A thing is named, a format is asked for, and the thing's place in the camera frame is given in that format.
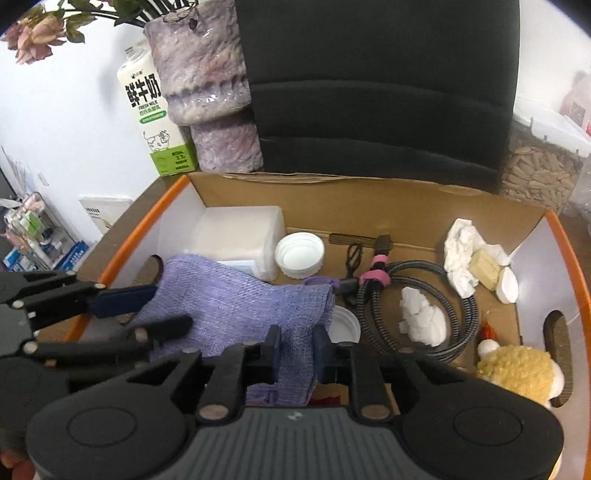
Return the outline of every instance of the purple cloth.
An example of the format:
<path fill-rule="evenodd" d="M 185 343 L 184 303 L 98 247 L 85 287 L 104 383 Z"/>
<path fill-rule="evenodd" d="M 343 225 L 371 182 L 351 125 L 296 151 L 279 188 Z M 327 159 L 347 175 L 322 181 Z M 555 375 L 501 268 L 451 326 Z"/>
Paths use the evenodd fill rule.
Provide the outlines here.
<path fill-rule="evenodd" d="M 194 326 L 169 342 L 155 358 L 184 348 L 203 356 L 219 355 L 234 343 L 263 341 L 271 325 L 281 327 L 279 381 L 248 388 L 248 403 L 303 406 L 316 382 L 312 327 L 330 326 L 335 307 L 332 285 L 274 286 L 199 255 L 178 255 L 166 263 L 154 298 L 138 313 L 135 325 L 188 314 Z"/>

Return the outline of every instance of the white tissue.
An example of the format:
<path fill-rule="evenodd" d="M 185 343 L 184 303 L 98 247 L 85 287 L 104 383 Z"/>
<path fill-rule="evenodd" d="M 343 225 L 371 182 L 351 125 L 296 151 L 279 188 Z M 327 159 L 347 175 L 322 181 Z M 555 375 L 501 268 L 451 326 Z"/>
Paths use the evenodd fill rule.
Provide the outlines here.
<path fill-rule="evenodd" d="M 444 243 L 443 268 L 447 272 L 449 283 L 463 299 L 474 295 L 475 287 L 478 285 L 478 280 L 470 273 L 468 267 L 472 254 L 481 248 L 499 265 L 509 265 L 510 259 L 503 247 L 487 244 L 471 220 L 457 218 L 449 229 Z"/>
<path fill-rule="evenodd" d="M 439 307 L 432 306 L 420 290 L 412 287 L 402 289 L 402 322 L 400 333 L 407 334 L 413 342 L 425 345 L 441 345 L 447 338 L 447 322 Z"/>

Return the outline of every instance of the bar of soap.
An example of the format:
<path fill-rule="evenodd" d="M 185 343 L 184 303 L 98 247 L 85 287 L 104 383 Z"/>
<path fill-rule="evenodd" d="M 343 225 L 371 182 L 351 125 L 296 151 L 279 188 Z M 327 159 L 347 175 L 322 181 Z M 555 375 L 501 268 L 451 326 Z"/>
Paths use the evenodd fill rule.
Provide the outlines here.
<path fill-rule="evenodd" d="M 496 285 L 499 283 L 501 266 L 484 249 L 476 250 L 472 255 L 468 270 L 485 288 L 495 291 Z"/>

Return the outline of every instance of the vase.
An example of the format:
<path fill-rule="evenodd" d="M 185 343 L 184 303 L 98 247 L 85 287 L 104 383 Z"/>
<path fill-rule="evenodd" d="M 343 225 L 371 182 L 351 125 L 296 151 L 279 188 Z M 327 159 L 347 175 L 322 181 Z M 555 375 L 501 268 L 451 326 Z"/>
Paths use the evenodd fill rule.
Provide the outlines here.
<path fill-rule="evenodd" d="M 210 0 L 145 26 L 168 113 L 197 125 L 251 101 L 233 0 Z"/>
<path fill-rule="evenodd" d="M 247 173 L 262 167 L 252 110 L 191 126 L 199 167 L 215 173 Z"/>

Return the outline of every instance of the cardboard box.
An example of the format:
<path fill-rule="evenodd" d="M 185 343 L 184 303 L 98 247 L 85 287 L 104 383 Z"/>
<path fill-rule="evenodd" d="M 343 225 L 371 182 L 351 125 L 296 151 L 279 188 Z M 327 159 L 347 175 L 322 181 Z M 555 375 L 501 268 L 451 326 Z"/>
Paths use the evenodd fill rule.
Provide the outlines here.
<path fill-rule="evenodd" d="M 553 212 L 512 202 L 465 187 L 412 180 L 282 176 L 246 174 L 217 176 L 191 173 L 158 179 L 124 213 L 80 269 L 80 276 L 112 287 L 131 285 L 146 260 L 158 255 L 191 252 L 191 238 L 205 206 L 278 205 L 289 232 L 311 231 L 326 246 L 319 275 L 342 278 L 346 249 L 352 239 L 368 246 L 359 272 L 369 268 L 371 243 L 388 232 L 394 242 L 391 261 L 420 259 L 443 263 L 443 241 L 453 221 L 473 220 L 485 241 L 514 252 L 512 268 L 519 280 L 516 305 L 501 304 L 479 286 L 476 298 L 481 322 L 488 321 L 501 343 L 545 349 L 544 324 L 561 312 L 566 320 L 573 360 L 573 392 L 554 412 L 566 436 L 559 479 L 591 475 L 589 461 L 589 354 L 591 302 L 576 257 Z M 450 298 L 458 312 L 459 299 L 435 275 L 409 271 Z M 277 283 L 287 283 L 280 277 Z M 383 298 L 385 323 L 393 334 L 400 321 L 400 288 L 389 287 Z M 96 338 L 119 328 L 114 320 L 73 322 L 69 339 Z M 470 345 L 455 361 L 470 371 L 476 363 Z M 322 386 L 320 395 L 342 395 L 342 389 Z"/>

